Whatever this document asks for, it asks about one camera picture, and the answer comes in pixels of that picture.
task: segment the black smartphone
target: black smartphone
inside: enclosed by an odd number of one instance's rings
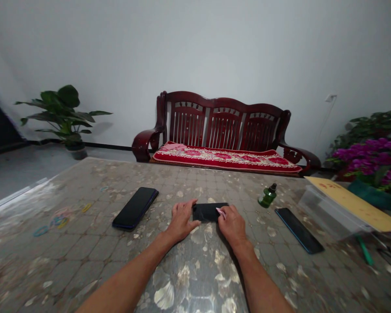
[[[159,191],[156,189],[140,187],[115,217],[112,226],[127,230],[134,229],[158,194]]]
[[[202,223],[218,222],[219,212],[216,208],[228,206],[228,203],[196,203],[192,207],[192,220],[199,220]]]
[[[325,250],[321,243],[317,241],[289,209],[275,209],[275,212],[309,254],[315,254]]]

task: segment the clear plastic box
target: clear plastic box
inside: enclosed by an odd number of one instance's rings
[[[298,204],[335,240],[374,230],[313,185],[306,186]]]

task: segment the purple flower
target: purple flower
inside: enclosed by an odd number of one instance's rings
[[[375,174],[382,167],[391,166],[391,140],[380,138],[367,140],[365,143],[357,143],[349,149],[338,149],[334,157],[349,163],[348,171],[372,178],[375,182]],[[391,167],[384,175],[382,186],[391,187]]]

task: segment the forearm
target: forearm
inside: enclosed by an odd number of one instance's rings
[[[248,241],[235,247],[233,252],[242,271],[250,311],[252,313],[293,312],[279,288],[258,261],[253,245]]]
[[[78,312],[133,312],[155,268],[174,244],[168,234],[160,233],[149,247],[93,293]]]

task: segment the yellow folder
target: yellow folder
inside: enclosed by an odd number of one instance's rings
[[[305,177],[320,191],[379,232],[391,232],[391,216],[343,188],[338,183],[318,177]]]

